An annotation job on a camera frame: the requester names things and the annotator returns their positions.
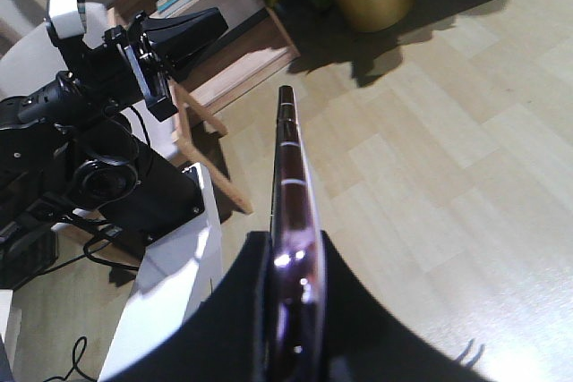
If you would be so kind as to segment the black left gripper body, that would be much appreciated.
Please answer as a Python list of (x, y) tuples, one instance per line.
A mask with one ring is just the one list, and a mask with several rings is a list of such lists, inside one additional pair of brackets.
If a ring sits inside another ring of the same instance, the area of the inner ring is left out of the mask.
[(169, 89), (170, 60), (165, 40), (168, 26), (160, 19), (139, 12), (126, 24), (114, 11), (107, 12), (110, 29), (105, 32), (106, 45), (118, 52), (119, 65), (114, 73), (113, 91), (119, 108), (124, 110), (143, 102), (148, 112), (163, 122), (175, 114)]

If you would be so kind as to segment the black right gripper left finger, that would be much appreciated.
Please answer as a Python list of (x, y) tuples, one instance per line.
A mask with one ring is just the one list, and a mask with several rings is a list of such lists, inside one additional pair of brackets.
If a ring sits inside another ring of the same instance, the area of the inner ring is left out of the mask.
[(211, 296), (118, 381), (264, 381), (269, 233), (250, 232)]

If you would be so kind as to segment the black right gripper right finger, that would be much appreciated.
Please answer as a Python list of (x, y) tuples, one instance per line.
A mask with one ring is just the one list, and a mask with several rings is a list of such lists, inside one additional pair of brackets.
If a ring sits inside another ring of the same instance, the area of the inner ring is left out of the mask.
[(365, 288), (322, 232), (327, 263), (326, 381), (484, 381), (416, 335)]

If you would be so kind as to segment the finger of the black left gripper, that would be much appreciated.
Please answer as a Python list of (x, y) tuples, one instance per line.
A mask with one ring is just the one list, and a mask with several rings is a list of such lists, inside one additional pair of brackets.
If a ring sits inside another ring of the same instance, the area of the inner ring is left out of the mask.
[(175, 81), (184, 81), (202, 54), (228, 30), (217, 7), (172, 18), (146, 18), (145, 35)]

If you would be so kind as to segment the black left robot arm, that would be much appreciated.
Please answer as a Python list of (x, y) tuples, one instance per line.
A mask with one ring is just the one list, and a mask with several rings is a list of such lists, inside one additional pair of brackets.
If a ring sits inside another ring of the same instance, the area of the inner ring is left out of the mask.
[(143, 103), (159, 121), (176, 113), (169, 79), (181, 79), (227, 30), (210, 8), (172, 19), (139, 13), (89, 47), (54, 18), (47, 35), (64, 59), (55, 78), (1, 103), (1, 285), (18, 289), (56, 269), (59, 223), (90, 234), (83, 248), (136, 233), (149, 244), (204, 209), (195, 174), (137, 137), (125, 111)]

